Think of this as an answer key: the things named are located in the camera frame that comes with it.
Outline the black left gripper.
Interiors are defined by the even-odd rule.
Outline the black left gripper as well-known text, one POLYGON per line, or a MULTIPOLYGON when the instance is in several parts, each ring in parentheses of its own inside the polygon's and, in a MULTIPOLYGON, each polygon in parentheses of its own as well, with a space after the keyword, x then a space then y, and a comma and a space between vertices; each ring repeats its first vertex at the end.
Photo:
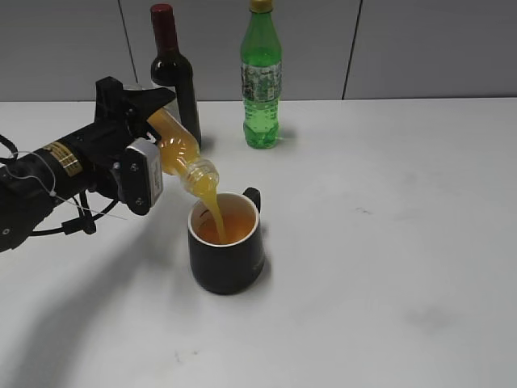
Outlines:
POLYGON ((124 200, 122 155, 134 133, 152 132, 147 120, 176 98, 166 88, 126 89, 107 76, 95 83, 95 114, 82 133, 82 186, 108 199, 124 200))

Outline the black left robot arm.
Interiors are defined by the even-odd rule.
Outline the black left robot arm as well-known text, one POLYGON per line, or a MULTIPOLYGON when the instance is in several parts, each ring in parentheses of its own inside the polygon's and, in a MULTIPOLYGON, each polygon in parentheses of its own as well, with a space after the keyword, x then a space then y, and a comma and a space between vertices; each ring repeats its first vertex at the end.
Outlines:
POLYGON ((118 203, 143 216, 162 194, 161 136, 148 120, 174 92, 126 90, 113 77, 95 88, 95 117, 87 126, 32 152, 1 139, 11 151, 1 160, 2 251, 35 236, 93 234, 118 203))

